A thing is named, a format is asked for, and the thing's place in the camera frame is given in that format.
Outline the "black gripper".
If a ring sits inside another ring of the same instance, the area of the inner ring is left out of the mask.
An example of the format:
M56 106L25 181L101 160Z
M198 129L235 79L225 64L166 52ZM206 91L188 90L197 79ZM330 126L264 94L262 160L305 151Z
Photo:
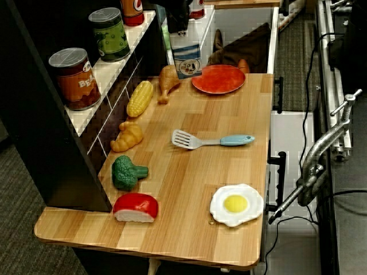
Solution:
M170 34L177 33L180 37L187 36L188 24L189 24L189 5L192 0L167 0L166 1L166 12L168 15L172 15L175 20L167 21L167 28Z

